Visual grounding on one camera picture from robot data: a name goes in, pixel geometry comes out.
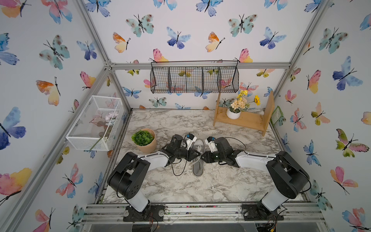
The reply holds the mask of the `grey canvas sneaker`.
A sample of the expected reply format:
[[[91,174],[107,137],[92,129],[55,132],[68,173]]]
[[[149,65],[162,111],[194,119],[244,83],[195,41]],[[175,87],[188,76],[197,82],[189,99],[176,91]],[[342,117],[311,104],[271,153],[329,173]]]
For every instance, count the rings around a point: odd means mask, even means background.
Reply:
[[[205,152],[205,144],[204,141],[201,139],[197,139],[196,142],[192,146],[193,149],[195,149],[197,152],[199,152],[201,155]],[[193,160],[193,174],[196,177],[200,177],[203,174],[203,160],[201,160],[201,157],[197,157]]]

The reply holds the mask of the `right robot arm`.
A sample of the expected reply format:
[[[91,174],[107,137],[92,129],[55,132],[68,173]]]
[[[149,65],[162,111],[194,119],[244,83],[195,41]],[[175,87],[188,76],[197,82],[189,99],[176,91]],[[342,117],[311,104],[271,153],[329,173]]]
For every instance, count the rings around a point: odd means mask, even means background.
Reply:
[[[252,168],[270,174],[274,188],[258,203],[261,211],[273,212],[289,199],[295,199],[310,182],[309,175],[285,151],[275,155],[256,155],[241,149],[234,150],[227,138],[208,137],[205,143],[210,150],[206,151],[201,159],[206,163],[217,162],[236,168]]]

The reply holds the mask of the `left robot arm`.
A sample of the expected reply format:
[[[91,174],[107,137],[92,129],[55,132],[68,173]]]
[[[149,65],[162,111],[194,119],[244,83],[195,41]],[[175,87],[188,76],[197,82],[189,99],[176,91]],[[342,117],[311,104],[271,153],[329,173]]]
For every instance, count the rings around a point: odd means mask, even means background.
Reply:
[[[150,201],[141,191],[143,181],[149,171],[172,166],[175,160],[193,161],[201,153],[192,146],[197,141],[193,134],[182,137],[174,135],[170,142],[157,152],[142,157],[128,152],[107,179],[107,184],[123,197],[138,213],[143,213]]]

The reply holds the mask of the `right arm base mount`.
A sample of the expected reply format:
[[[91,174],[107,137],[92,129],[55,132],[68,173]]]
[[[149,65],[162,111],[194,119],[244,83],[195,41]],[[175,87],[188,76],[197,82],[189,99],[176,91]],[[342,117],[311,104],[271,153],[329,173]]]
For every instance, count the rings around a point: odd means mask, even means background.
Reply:
[[[261,202],[256,204],[244,204],[242,207],[242,215],[245,221],[269,221],[269,220],[284,220],[282,215],[279,215],[277,209],[270,211]]]

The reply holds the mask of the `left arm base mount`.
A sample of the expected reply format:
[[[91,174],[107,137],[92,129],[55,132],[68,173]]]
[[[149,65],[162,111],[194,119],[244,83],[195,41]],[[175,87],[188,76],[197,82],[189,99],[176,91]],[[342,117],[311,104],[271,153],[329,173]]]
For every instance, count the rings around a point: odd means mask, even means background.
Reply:
[[[142,212],[137,211],[132,206],[127,206],[124,214],[124,222],[144,222],[154,221],[162,222],[165,215],[164,205],[152,205],[148,204]]]

